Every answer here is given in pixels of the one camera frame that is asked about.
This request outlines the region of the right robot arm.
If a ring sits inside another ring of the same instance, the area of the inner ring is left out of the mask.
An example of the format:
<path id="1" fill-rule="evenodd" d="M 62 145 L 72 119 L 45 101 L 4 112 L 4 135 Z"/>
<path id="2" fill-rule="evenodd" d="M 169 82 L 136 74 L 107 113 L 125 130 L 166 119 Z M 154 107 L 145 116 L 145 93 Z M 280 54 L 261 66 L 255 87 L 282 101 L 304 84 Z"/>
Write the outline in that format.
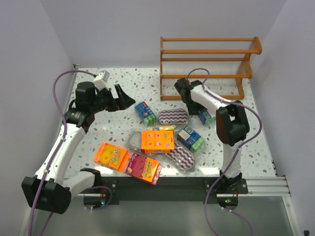
<path id="1" fill-rule="evenodd" d="M 241 151 L 239 145 L 247 138 L 250 126 L 240 101 L 225 99 L 196 80 L 178 79 L 174 85 L 190 115 L 206 109 L 216 117 L 217 137 L 223 144 L 223 164 L 220 170 L 221 182 L 230 186 L 242 179 Z"/>

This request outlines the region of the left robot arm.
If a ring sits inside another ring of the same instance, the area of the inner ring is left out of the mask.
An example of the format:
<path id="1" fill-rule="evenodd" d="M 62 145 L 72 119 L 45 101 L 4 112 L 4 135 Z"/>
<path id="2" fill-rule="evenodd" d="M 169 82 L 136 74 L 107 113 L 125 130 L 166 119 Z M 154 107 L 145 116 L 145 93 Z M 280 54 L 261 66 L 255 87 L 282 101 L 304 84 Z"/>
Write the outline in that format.
<path id="1" fill-rule="evenodd" d="M 64 179 L 71 158 L 95 120 L 102 111 L 126 110 L 135 100 L 129 97 L 119 84 L 115 85 L 118 97 L 114 98 L 109 88 L 98 89 L 92 82 L 81 82 L 75 90 L 75 99 L 65 113 L 56 140 L 43 165 L 33 177 L 25 177 L 22 190 L 30 207 L 63 214 L 71 199 L 86 189 L 102 186 L 100 171 L 83 168 L 69 179 Z"/>

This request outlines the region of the pink grey zigzag sponge pack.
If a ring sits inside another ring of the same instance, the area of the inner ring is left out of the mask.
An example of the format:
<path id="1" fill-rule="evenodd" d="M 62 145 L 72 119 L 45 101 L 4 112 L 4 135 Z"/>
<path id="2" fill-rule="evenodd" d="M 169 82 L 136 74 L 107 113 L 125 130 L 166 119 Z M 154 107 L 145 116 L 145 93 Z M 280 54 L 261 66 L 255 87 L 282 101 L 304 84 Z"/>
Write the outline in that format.
<path id="1" fill-rule="evenodd" d="M 189 115 L 184 109 L 162 110 L 157 116 L 162 125 L 188 124 Z"/>

